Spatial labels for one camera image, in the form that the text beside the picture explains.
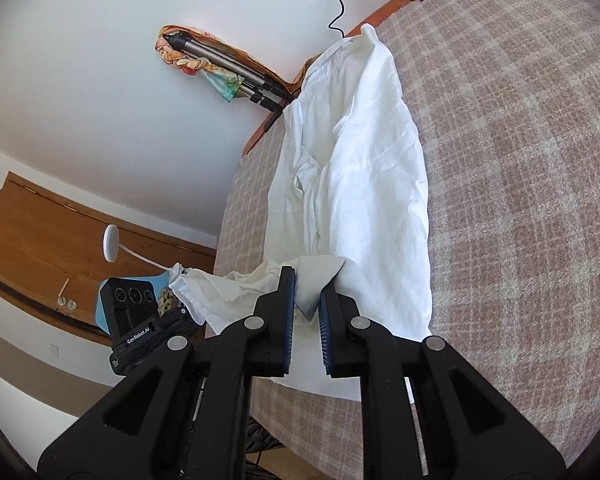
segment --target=white cloth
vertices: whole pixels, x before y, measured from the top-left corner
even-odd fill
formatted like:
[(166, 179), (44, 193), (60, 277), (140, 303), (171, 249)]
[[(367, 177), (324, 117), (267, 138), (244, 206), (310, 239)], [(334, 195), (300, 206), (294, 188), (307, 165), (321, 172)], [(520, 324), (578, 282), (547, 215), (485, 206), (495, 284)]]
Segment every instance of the white cloth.
[(250, 316), (257, 299), (278, 288), (282, 266), (292, 266), (296, 270), (295, 302), (298, 308), (294, 309), (291, 364), (288, 375), (272, 380), (297, 390), (360, 400), (358, 379), (331, 379), (326, 374), (318, 316), (307, 320), (301, 313), (301, 310), (315, 310), (321, 290), (343, 264), (356, 267), (352, 262), (336, 256), (301, 256), (284, 264), (269, 260), (251, 274), (232, 272), (224, 278), (189, 269), (177, 277), (170, 287), (196, 322), (206, 320), (211, 329), (219, 334), (232, 322)]
[(344, 256), (359, 268), (345, 264), (339, 293), (394, 335), (429, 336), (424, 158), (394, 58), (373, 27), (311, 65), (284, 117), (264, 258)]

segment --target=black camera device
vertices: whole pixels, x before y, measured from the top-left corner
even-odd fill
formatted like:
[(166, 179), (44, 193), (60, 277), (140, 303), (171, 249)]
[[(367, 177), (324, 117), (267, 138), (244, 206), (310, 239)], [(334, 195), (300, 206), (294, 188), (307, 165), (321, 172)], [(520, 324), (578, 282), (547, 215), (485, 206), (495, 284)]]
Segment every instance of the black camera device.
[(126, 376), (168, 338), (188, 338), (200, 328), (179, 301), (160, 316), (151, 282), (109, 278), (100, 297), (111, 336), (109, 361), (116, 375)]

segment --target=beige plaid blanket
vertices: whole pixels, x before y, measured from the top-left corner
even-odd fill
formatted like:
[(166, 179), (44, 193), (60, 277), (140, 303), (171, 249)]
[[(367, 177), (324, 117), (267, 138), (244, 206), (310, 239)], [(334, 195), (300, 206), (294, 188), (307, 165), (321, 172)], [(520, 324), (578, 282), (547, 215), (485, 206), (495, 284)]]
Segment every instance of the beige plaid blanket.
[[(426, 0), (376, 30), (425, 153), (431, 330), (570, 463), (600, 427), (600, 0)], [(216, 274), (262, 260), (283, 129), (240, 162)], [(358, 403), (256, 380), (251, 410), (362, 478)]]

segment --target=wooden cabinet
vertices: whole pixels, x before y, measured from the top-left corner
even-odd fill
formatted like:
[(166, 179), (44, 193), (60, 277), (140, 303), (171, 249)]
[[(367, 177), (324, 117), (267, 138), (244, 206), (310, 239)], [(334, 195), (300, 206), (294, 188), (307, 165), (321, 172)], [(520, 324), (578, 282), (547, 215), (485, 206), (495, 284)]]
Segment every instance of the wooden cabinet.
[[(0, 282), (33, 302), (94, 326), (100, 282), (112, 276), (160, 273), (124, 251), (115, 263), (107, 262), (102, 235), (109, 223), (120, 228), (120, 243), (149, 259), (213, 272), (212, 249), (109, 217), (9, 174), (0, 190)], [(75, 301), (75, 310), (58, 304), (67, 279), (62, 295)]]

